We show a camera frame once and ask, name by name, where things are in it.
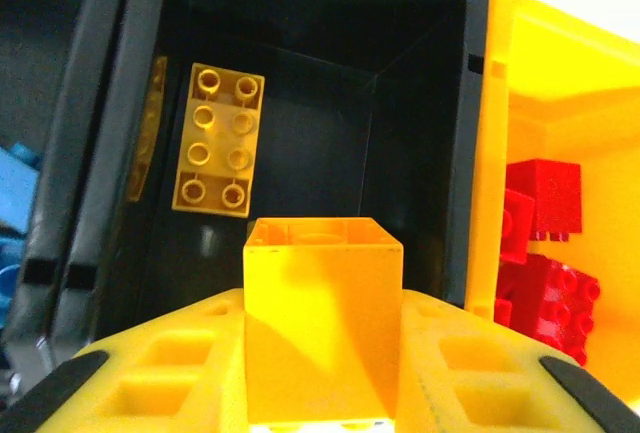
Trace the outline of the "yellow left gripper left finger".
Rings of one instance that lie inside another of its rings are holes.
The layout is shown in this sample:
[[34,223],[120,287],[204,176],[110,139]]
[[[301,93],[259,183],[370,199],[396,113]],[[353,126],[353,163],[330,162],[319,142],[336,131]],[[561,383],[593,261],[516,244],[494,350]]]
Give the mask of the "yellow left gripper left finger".
[[0,415],[0,433],[249,433],[239,289],[96,341]]

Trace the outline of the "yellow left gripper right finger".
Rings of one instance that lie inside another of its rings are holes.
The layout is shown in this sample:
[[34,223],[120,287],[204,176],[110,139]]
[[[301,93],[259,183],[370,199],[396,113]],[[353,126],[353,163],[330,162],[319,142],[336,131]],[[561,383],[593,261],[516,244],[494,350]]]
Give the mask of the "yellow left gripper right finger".
[[406,290],[399,433],[640,433],[640,416],[566,354]]

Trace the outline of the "red lego brick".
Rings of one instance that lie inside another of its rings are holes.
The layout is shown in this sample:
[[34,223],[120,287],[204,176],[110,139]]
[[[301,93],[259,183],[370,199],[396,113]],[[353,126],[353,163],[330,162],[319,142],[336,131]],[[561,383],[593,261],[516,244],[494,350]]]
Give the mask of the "red lego brick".
[[529,254],[498,271],[494,321],[587,363],[599,281],[567,264]]
[[548,159],[511,163],[506,187],[534,201],[530,240],[567,242],[571,234],[583,232],[579,164]]
[[517,191],[506,189],[500,244],[500,260],[524,264],[527,258],[535,200]]

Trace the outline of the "yellow tall lego brick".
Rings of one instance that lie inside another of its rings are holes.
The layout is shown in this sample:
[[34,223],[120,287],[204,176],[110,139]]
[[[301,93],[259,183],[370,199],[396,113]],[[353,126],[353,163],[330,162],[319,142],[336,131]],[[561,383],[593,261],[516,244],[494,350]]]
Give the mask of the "yellow tall lego brick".
[[261,218],[243,267],[249,423],[393,419],[402,244],[366,217]]

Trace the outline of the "blue lego brick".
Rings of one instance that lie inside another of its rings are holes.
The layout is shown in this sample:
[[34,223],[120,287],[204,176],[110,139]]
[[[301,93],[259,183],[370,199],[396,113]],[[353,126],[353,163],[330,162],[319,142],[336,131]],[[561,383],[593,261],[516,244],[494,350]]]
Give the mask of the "blue lego brick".
[[0,223],[26,235],[41,156],[22,143],[0,147]]

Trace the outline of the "yellow long lego brick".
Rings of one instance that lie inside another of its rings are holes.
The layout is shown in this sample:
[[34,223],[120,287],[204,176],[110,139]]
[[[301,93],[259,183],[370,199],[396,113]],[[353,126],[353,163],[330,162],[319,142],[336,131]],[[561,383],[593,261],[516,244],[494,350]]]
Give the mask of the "yellow long lego brick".
[[257,74],[192,65],[174,210],[249,216],[264,87]]

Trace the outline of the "black bin with yellow legos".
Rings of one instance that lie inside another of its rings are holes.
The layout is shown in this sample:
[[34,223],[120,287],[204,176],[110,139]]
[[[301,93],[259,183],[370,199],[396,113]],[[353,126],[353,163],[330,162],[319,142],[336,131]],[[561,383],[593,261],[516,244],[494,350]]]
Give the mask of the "black bin with yellow legos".
[[249,217],[375,219],[403,285],[464,303],[488,0],[161,0],[165,112],[102,253],[99,339],[242,283],[249,219],[171,207],[196,63],[266,80]]

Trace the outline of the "yellow plastic bin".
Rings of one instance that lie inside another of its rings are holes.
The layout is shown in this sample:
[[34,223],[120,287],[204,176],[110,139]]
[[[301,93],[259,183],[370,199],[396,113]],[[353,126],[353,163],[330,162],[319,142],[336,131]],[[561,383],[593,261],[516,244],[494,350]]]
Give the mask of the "yellow plastic bin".
[[588,364],[640,367],[640,44],[538,0],[489,0],[465,305],[490,317],[506,167],[582,168],[583,231],[538,251],[595,277]]

